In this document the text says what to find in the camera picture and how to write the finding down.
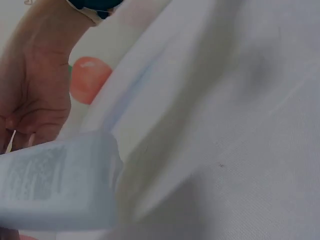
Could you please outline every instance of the green object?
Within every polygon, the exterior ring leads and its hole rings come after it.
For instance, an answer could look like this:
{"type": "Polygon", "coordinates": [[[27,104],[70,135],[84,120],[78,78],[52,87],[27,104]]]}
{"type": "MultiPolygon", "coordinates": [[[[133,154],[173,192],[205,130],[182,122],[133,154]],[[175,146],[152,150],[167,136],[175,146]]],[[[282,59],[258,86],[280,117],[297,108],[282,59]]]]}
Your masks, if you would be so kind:
{"type": "Polygon", "coordinates": [[[68,66],[68,70],[69,70],[69,73],[70,73],[70,75],[71,75],[71,73],[72,73],[72,66],[68,66]]]}

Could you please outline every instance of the white sheet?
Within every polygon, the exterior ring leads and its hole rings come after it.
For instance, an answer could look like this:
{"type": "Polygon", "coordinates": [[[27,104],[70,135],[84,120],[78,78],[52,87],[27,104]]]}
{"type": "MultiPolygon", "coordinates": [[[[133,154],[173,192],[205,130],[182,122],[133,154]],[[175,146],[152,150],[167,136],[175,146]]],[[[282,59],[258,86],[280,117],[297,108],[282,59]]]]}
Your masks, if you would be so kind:
{"type": "Polygon", "coordinates": [[[140,222],[104,239],[320,238],[319,12],[172,1],[83,125],[118,139],[122,220],[140,222]]]}

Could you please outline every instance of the white fabric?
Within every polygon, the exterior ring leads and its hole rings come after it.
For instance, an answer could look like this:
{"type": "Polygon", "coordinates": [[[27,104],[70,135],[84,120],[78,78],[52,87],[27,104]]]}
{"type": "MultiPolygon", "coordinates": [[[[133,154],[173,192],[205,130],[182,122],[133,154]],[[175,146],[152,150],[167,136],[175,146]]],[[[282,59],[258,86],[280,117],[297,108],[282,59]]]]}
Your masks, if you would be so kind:
{"type": "Polygon", "coordinates": [[[83,124],[112,129],[121,217],[143,223],[102,239],[320,238],[319,12],[318,0],[171,2],[83,124]]]}

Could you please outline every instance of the red round object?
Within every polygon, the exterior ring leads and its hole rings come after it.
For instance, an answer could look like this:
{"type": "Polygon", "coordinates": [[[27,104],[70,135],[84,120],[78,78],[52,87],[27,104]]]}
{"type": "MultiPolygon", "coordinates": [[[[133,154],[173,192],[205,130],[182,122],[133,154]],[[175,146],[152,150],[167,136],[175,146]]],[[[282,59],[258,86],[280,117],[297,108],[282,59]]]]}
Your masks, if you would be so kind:
{"type": "Polygon", "coordinates": [[[111,67],[96,57],[79,58],[72,67],[72,97],[80,103],[90,105],[111,73],[111,67]]]}

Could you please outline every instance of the finger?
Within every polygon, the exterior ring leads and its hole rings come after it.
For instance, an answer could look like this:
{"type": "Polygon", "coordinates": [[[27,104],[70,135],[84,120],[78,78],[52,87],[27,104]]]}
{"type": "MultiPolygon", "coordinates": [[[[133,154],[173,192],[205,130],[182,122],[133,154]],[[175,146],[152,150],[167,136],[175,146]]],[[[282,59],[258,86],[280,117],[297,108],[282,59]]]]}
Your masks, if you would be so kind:
{"type": "Polygon", "coordinates": [[[40,126],[34,133],[32,145],[35,146],[54,141],[59,135],[60,130],[61,126],[57,124],[44,124],[40,126]]]}
{"type": "Polygon", "coordinates": [[[68,111],[64,109],[38,109],[22,116],[11,117],[10,121],[15,130],[24,134],[32,134],[44,124],[62,126],[67,118],[68,111]]]}
{"type": "Polygon", "coordinates": [[[30,136],[30,134],[24,134],[19,131],[16,131],[13,137],[11,151],[14,152],[26,148],[28,146],[30,136]]]}
{"type": "Polygon", "coordinates": [[[4,144],[6,138],[6,119],[0,116],[0,154],[3,154],[4,144]]]}
{"type": "Polygon", "coordinates": [[[0,240],[19,240],[19,232],[0,228],[0,240]]]}

